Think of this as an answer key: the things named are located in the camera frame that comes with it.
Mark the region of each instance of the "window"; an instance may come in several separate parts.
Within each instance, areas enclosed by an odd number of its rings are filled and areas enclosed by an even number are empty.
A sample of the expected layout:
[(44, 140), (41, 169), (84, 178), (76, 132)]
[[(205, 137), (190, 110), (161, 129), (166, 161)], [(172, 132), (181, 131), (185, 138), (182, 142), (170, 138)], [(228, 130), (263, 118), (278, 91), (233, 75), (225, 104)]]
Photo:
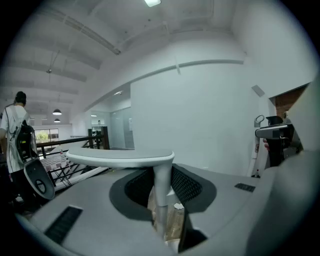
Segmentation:
[[(43, 129), (35, 130), (35, 142), (46, 143), (46, 142), (58, 142), (59, 141), (59, 129)], [(46, 152), (50, 152), (56, 146), (45, 146)]]

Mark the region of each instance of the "white wall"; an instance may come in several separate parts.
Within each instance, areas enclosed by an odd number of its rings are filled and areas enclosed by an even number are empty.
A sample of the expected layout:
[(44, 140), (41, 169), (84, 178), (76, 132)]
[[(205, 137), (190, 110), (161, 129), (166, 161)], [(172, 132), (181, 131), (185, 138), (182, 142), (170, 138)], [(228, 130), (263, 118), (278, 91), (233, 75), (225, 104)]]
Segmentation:
[(71, 124), (32, 126), (35, 130), (58, 129), (59, 141), (69, 140), (73, 135)]
[(130, 85), (122, 94), (112, 95), (104, 101), (109, 112), (123, 110), (131, 107)]
[(135, 148), (169, 148), (174, 163), (244, 175), (259, 113), (244, 68), (195, 65), (132, 83)]
[(232, 30), (251, 58), (257, 85), (267, 97), (315, 78), (318, 55), (303, 28), (279, 2), (239, 0)]
[(105, 117), (103, 116), (97, 116), (97, 117), (91, 117), (91, 125), (98, 125), (100, 121), (100, 125), (105, 124)]
[[(260, 76), (258, 74), (258, 67), (255, 66), (253, 64), (253, 61), (250, 57), (246, 57), (243, 63), (243, 76), (244, 76), (244, 80), (247, 86), (249, 86), (249, 88), (252, 88), (255, 85), (261, 85), (260, 83)], [(257, 106), (257, 110), (258, 110), (258, 114), (259, 115), (264, 115), (265, 117), (269, 117), (269, 116), (275, 116), (276, 115), (276, 108), (274, 106), (274, 104), (272, 103), (272, 101), (268, 98), (267, 94), (265, 93), (262, 96), (258, 96), (256, 94), (256, 96), (258, 97), (258, 106)], [(266, 127), (268, 126), (268, 120), (265, 119), (262, 123), (261, 123), (261, 127)], [(251, 141), (253, 143), (254, 140), (254, 133), (252, 133), (252, 138)], [(263, 140), (260, 139), (260, 145), (259, 145), (259, 153), (255, 162), (255, 166), (253, 168), (253, 170), (259, 170), (259, 172), (262, 174), (263, 171), (265, 170), (265, 166), (266, 166), (266, 162), (268, 159), (268, 151), (266, 150)]]
[(84, 115), (77, 115), (71, 120), (72, 135), (73, 136), (87, 136), (88, 130), (86, 128), (86, 119)]
[(96, 105), (94, 105), (93, 107), (91, 107), (89, 109), (89, 111), (97, 111), (97, 112), (110, 112), (109, 106), (107, 105), (107, 103), (105, 101), (99, 102)]
[(231, 33), (194, 31), (161, 37), (107, 59), (88, 79), (72, 106), (72, 115), (90, 109), (117, 92), (119, 86), (144, 76), (174, 68), (176, 64), (238, 61), (245, 53)]

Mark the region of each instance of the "railing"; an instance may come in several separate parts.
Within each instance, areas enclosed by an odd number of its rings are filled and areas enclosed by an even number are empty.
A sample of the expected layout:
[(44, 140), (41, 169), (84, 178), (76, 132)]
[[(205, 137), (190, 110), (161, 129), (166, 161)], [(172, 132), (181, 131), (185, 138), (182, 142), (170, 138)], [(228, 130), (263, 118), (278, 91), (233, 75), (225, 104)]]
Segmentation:
[[(45, 147), (63, 145), (63, 144), (69, 144), (69, 143), (76, 143), (76, 142), (84, 142), (84, 141), (87, 141), (87, 143), (84, 144), (84, 146), (82, 146), (82, 148), (94, 149), (96, 146), (97, 149), (100, 149), (100, 145), (102, 145), (104, 150), (110, 150), (108, 128), (106, 126), (101, 127), (101, 135), (92, 136), (91, 129), (88, 129), (88, 134), (89, 134), (89, 136), (82, 136), (82, 137), (71, 138), (71, 139), (60, 140), (60, 141), (38, 143), (36, 146), (37, 146), (37, 148), (41, 148), (43, 158), (47, 158), (47, 156), (61, 153), (60, 151), (54, 152), (54, 153), (46, 153)], [(74, 166), (77, 166), (77, 167), (73, 170), (72, 173), (69, 173), (69, 172), (65, 173), (64, 172), (65, 169), (69, 168), (69, 170), (71, 170), (71, 168)], [(69, 184), (71, 186), (71, 184), (68, 183), (69, 182), (68, 176), (70, 178), (73, 174), (83, 172), (88, 168), (86, 166), (85, 168), (77, 170), (78, 167), (79, 167), (79, 164), (74, 163), (71, 165), (67, 165), (65, 167), (60, 167), (59, 169), (50, 170), (47, 173), (48, 173), (50, 179), (52, 180), (54, 186), (56, 186), (57, 180), (60, 180), (63, 183), (66, 182), (67, 184)], [(55, 173), (57, 177), (53, 178), (52, 173)]]
[(83, 138), (83, 137), (87, 137), (86, 135), (83, 136), (76, 136), (76, 135), (71, 135), (70, 138), (74, 139), (74, 138)]
[(48, 155), (55, 155), (59, 154), (60, 152), (55, 152), (55, 153), (46, 153), (45, 147), (48, 146), (56, 146), (56, 145), (63, 145), (63, 144), (68, 144), (68, 143), (75, 143), (75, 142), (84, 142), (88, 141), (89, 145), (88, 146), (83, 146), (83, 148), (94, 148), (94, 145), (98, 149), (100, 149), (100, 140), (102, 140), (102, 146), (104, 150), (109, 150), (110, 149), (110, 144), (109, 144), (109, 137), (108, 137), (108, 127), (103, 126), (101, 129), (101, 135), (96, 135), (92, 136), (92, 130), (88, 129), (88, 134), (89, 136), (87, 137), (79, 137), (79, 138), (71, 138), (71, 139), (66, 139), (66, 140), (60, 140), (60, 141), (52, 141), (52, 142), (44, 142), (44, 143), (38, 143), (36, 145), (37, 148), (41, 148), (43, 158), (47, 158)]

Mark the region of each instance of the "backpack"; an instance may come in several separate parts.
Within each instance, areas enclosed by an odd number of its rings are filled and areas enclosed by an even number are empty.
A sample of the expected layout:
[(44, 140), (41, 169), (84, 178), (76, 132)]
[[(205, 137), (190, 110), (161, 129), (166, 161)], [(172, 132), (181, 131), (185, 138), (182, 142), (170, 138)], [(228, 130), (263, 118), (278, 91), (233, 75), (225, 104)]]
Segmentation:
[(25, 113), (24, 117), (18, 118), (15, 106), (11, 105), (8, 108), (11, 109), (13, 115), (15, 131), (9, 130), (11, 137), (8, 136), (7, 144), (12, 155), (20, 164), (24, 165), (27, 161), (38, 157), (35, 130), (27, 124), (28, 113)]

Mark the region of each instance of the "glass wall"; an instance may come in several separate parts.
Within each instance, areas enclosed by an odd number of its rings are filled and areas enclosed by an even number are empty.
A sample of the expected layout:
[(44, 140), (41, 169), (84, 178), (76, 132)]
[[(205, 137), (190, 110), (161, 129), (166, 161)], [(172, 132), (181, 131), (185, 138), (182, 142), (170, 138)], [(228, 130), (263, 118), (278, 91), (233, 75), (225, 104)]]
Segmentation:
[(133, 120), (131, 107), (110, 114), (112, 149), (134, 149)]
[(91, 112), (91, 128), (92, 128), (92, 135), (99, 135), (101, 134), (101, 128), (103, 126), (108, 126), (105, 122), (105, 115), (107, 112)]

